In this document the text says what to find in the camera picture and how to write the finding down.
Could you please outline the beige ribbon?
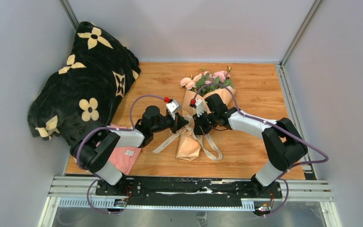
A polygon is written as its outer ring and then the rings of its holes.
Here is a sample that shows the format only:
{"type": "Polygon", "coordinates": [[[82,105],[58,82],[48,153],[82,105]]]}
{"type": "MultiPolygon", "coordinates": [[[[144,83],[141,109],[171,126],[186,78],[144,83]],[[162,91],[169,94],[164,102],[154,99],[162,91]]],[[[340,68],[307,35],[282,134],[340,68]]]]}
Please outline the beige ribbon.
{"type": "Polygon", "coordinates": [[[222,160],[223,154],[216,146],[212,137],[209,134],[205,136],[195,135],[192,127],[194,124],[193,118],[189,115],[186,115],[186,118],[189,121],[189,123],[186,126],[184,126],[181,130],[179,130],[177,133],[166,139],[161,145],[155,148],[152,152],[158,154],[161,151],[163,151],[166,147],[168,147],[174,140],[180,138],[175,156],[177,159],[192,161],[199,157],[199,153],[202,150],[204,151],[207,158],[209,158],[210,160],[212,161],[222,160]],[[211,151],[205,148],[203,139],[205,139],[208,142],[212,151],[215,152],[216,155],[214,155],[211,151]]]}

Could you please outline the green and tan wrapping paper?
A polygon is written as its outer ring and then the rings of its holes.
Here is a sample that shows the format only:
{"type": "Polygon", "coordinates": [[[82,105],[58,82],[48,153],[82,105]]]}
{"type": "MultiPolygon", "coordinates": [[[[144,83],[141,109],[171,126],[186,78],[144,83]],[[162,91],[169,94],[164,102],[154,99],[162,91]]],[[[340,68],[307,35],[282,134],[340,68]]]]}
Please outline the green and tan wrapping paper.
{"type": "MultiPolygon", "coordinates": [[[[182,102],[182,116],[183,117],[186,117],[186,115],[189,115],[193,118],[193,115],[195,114],[195,109],[190,107],[190,101],[195,96],[195,94],[196,94],[195,92],[190,91],[190,90],[187,90],[185,92],[184,99],[182,102]]],[[[203,142],[204,142],[205,148],[208,149],[209,151],[211,151],[214,155],[216,155],[216,153],[212,151],[210,145],[208,144],[208,142],[205,139],[203,139],[203,142]]]]}

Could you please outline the pink fake rose stem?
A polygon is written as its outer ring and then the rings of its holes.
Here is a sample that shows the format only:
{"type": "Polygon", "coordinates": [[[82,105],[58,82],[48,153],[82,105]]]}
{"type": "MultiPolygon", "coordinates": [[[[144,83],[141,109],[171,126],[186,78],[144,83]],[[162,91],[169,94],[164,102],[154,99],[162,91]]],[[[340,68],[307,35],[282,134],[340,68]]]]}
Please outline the pink fake rose stem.
{"type": "Polygon", "coordinates": [[[206,82],[210,82],[212,78],[212,74],[206,70],[204,66],[200,68],[201,72],[196,75],[192,81],[193,81],[193,88],[192,91],[197,92],[200,88],[202,88],[206,82]]]}
{"type": "Polygon", "coordinates": [[[192,91],[195,91],[197,89],[196,83],[197,80],[195,78],[190,78],[190,77],[185,77],[179,82],[180,87],[184,87],[186,90],[192,90],[192,91]]]}
{"type": "Polygon", "coordinates": [[[205,78],[205,84],[208,83],[217,83],[222,84],[226,87],[234,88],[234,84],[231,81],[232,68],[227,66],[226,70],[217,71],[214,73],[210,73],[209,71],[202,72],[202,76],[205,78]]]}

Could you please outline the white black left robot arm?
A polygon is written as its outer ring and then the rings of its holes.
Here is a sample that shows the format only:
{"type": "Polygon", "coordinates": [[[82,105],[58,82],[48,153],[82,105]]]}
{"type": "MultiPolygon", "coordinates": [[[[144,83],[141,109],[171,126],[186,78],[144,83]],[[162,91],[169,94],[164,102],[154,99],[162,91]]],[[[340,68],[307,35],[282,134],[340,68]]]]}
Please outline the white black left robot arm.
{"type": "Polygon", "coordinates": [[[148,106],[132,130],[94,123],[73,143],[69,152],[81,168],[106,181],[112,194],[121,195],[125,192],[126,183],[121,179],[124,173],[109,160],[113,150],[123,147],[143,148],[153,140],[154,133],[166,129],[176,133],[189,123],[178,113],[179,109],[178,105],[169,103],[166,115],[162,115],[157,106],[148,106]]]}

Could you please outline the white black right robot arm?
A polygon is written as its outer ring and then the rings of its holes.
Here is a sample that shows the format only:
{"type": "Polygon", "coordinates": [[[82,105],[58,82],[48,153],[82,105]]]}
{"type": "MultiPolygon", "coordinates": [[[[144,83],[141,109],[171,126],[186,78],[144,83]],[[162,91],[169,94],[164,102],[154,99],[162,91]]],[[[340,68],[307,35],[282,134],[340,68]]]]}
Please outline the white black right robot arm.
{"type": "Polygon", "coordinates": [[[220,95],[205,100],[192,99],[194,133],[207,135],[217,126],[253,135],[264,142],[267,163],[251,177],[250,190],[256,197],[264,197],[272,184],[289,168],[307,155],[308,147],[288,118],[269,120],[248,114],[238,107],[228,108],[220,95]]]}

